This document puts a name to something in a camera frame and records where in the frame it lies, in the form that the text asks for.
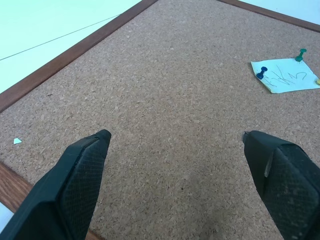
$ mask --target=cork surface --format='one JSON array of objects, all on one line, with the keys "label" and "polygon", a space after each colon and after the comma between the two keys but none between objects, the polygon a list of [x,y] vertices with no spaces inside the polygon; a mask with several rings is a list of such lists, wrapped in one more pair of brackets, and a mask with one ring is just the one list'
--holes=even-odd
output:
[{"label": "cork surface", "polygon": [[319,77],[319,33],[214,0],[159,0],[0,114],[0,161],[34,184],[107,129],[97,234],[280,240],[241,135],[292,141],[320,165],[319,91],[271,94],[249,64],[300,48]]}]

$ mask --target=push pin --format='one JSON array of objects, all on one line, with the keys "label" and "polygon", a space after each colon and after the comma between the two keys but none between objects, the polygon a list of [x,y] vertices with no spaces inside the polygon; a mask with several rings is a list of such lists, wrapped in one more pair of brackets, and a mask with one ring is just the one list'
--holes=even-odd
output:
[{"label": "push pin", "polygon": [[257,73],[256,74],[256,77],[258,78],[258,79],[263,79],[264,78],[264,73],[266,72],[266,71],[268,71],[268,68],[266,68],[265,66],[263,66],[262,68],[261,68],[261,72],[259,72],[259,73]]},{"label": "push pin", "polygon": [[301,48],[301,49],[300,49],[300,55],[299,55],[299,56],[296,56],[296,57],[295,57],[295,60],[300,63],[300,62],[304,59],[304,58],[302,57],[302,54],[304,54],[306,51],[307,51],[307,49]]}]

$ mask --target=green push pin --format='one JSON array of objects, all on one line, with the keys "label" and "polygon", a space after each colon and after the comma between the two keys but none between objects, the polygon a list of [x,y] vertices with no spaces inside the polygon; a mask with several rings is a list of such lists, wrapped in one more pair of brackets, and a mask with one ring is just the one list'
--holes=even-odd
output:
[{"label": "green push pin", "polygon": [[296,56],[296,57],[295,57],[295,60],[300,63],[300,62],[304,59],[304,58],[302,57],[302,54],[304,54],[306,51],[307,51],[307,49],[301,48],[301,49],[300,49],[300,54],[299,54],[299,56]]}]

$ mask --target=blue push pin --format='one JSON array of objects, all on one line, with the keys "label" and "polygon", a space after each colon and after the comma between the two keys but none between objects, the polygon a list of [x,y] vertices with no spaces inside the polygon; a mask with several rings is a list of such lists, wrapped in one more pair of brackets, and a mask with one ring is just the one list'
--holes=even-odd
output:
[{"label": "blue push pin", "polygon": [[264,73],[266,72],[266,71],[268,71],[268,68],[266,68],[265,66],[263,66],[262,68],[261,68],[261,72],[259,72],[259,73],[257,73],[256,74],[256,77],[258,78],[258,79],[263,79],[264,78]]}]

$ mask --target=wooden frame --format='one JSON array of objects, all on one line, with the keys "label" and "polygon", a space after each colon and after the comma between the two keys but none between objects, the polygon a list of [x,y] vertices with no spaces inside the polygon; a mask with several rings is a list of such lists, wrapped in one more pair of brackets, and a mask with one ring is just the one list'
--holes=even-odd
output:
[{"label": "wooden frame", "polygon": [[288,15],[284,15],[282,13],[276,12],[276,11],[271,11],[259,6],[255,6],[255,5],[251,5],[249,3],[240,1],[240,0],[218,0],[220,2],[226,3],[226,4],[230,4],[233,5],[235,7],[241,8],[241,9],[245,9],[257,14],[261,14],[273,19],[277,19],[283,22],[286,22],[288,24],[293,24],[296,25],[298,27],[302,27],[305,29],[309,29],[315,32],[320,33],[320,25],[309,22],[309,21],[304,21],[292,16],[288,16]]},{"label": "wooden frame", "polygon": [[120,14],[118,17],[111,20],[106,25],[87,36],[85,39],[81,40],[56,58],[49,61],[47,64],[40,67],[38,70],[34,71],[12,87],[0,93],[0,113],[27,95],[58,71],[63,69],[65,66],[70,64],[72,61],[80,57],[86,51],[100,43],[114,31],[146,10],[156,1],[157,0],[142,0],[138,2],[136,5]]},{"label": "wooden frame", "polygon": [[[0,163],[0,176],[0,202],[15,213],[33,186],[3,163]],[[89,230],[85,240],[103,240],[103,238]]]}]

